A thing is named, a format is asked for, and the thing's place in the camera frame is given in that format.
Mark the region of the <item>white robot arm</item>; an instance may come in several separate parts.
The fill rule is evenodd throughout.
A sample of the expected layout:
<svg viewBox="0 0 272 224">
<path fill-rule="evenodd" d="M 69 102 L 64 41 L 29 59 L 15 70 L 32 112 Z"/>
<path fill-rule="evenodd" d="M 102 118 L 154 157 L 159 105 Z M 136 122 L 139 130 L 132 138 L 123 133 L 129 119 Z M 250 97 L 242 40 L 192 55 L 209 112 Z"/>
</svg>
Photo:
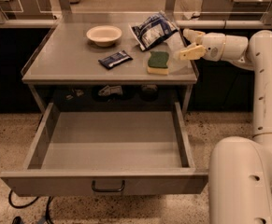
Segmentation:
<svg viewBox="0 0 272 224">
<path fill-rule="evenodd" d="M 252 138 L 222 139 L 209 160 L 210 224 L 272 224 L 272 32 L 252 37 L 185 29 L 182 60 L 226 61 L 254 72 Z"/>
</svg>

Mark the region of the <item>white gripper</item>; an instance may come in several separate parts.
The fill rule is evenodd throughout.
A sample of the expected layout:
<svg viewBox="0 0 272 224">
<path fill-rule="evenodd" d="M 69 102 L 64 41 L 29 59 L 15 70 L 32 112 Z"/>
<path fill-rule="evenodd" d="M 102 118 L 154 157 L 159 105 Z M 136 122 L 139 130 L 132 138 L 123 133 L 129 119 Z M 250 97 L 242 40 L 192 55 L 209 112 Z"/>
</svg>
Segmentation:
<svg viewBox="0 0 272 224">
<path fill-rule="evenodd" d="M 213 62 L 237 61 L 244 56 L 249 44 L 245 36 L 205 34 L 192 29 L 184 29 L 183 36 L 192 44 L 179 52 L 181 60 L 199 60 L 203 57 Z"/>
</svg>

